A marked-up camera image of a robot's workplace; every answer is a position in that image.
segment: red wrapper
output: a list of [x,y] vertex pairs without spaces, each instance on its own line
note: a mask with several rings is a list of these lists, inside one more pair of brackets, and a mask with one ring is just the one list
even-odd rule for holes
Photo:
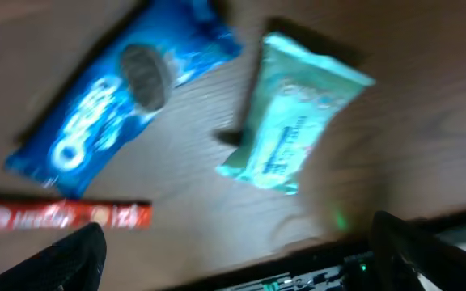
[[66,228],[98,222],[103,228],[146,228],[151,207],[134,203],[0,202],[0,230]]

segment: brown table surface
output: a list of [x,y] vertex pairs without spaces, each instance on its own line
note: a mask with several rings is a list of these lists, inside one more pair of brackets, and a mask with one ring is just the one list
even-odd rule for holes
[[[133,0],[0,0],[0,191],[49,194],[3,171],[86,51]],[[214,132],[240,122],[269,18],[362,52],[377,80],[329,125],[284,196],[214,172],[234,149]],[[106,231],[101,290],[152,290],[224,272],[367,227],[373,211],[430,217],[466,207],[466,0],[230,1],[244,53],[177,90],[159,118],[85,197],[142,198],[147,231]],[[0,234],[0,272],[66,230]]]

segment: light blue wrapper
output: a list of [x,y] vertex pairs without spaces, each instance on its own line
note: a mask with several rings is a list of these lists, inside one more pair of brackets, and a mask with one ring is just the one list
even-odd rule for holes
[[332,57],[268,34],[242,143],[217,171],[259,188],[297,193],[303,162],[328,122],[374,83]]

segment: blue cookie package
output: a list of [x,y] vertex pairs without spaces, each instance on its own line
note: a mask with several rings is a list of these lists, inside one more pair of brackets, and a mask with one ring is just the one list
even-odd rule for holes
[[[136,91],[137,84],[162,82],[165,87],[157,94],[167,95],[240,51],[207,0],[150,1],[81,73],[34,136],[6,160],[6,168],[54,186],[68,198],[80,198],[112,156],[161,109],[159,104],[143,106],[136,92],[141,95],[145,88]],[[146,67],[142,60],[148,60]],[[152,74],[149,64],[157,69],[157,78],[150,81],[142,78]]]

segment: teal packet text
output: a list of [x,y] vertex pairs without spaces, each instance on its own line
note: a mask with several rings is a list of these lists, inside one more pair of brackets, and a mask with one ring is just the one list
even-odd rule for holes
[[259,188],[297,193],[298,173],[328,122],[374,83],[332,57],[268,34],[242,143],[217,171]]

